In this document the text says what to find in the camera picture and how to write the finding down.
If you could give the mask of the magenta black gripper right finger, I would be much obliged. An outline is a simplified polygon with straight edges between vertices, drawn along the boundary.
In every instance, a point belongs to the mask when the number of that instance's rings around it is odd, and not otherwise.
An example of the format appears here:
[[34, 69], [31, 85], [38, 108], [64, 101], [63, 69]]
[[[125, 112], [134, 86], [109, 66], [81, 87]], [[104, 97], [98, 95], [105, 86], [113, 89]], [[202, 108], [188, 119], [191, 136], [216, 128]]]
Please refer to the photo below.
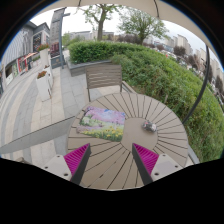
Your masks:
[[132, 154], [144, 185], [148, 185], [182, 169], [167, 154], [158, 155], [136, 143], [132, 144]]

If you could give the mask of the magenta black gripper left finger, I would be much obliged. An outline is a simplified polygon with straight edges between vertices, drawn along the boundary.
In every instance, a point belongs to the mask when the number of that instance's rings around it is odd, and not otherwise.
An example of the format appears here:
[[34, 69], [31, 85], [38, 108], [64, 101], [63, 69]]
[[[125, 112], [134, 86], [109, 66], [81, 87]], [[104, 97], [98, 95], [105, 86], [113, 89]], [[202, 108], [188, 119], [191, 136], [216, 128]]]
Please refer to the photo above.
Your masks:
[[54, 156], [44, 165], [44, 170], [79, 185], [90, 154], [90, 144], [87, 143], [65, 156]]

